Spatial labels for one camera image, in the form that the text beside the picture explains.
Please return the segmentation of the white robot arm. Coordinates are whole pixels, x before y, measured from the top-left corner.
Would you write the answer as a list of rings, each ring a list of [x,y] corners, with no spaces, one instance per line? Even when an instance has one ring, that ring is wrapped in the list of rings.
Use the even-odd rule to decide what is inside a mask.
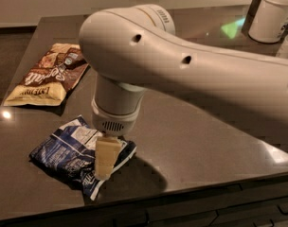
[[[157,5],[96,12],[81,25],[79,44],[97,73],[92,110],[99,131],[131,131],[152,89],[288,151],[288,59],[180,39]]]

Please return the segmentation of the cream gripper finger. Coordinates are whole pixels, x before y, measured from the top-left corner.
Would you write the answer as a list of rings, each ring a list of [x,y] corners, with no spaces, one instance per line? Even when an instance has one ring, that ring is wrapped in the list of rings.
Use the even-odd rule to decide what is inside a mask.
[[[122,143],[116,137],[99,137],[95,150],[95,177],[108,180],[113,171]]]

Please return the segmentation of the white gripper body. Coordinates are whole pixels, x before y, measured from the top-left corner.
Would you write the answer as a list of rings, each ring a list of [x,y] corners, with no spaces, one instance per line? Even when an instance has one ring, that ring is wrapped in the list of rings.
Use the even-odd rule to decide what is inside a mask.
[[[140,101],[110,99],[92,100],[92,122],[94,127],[110,136],[122,136],[130,132],[138,117]]]

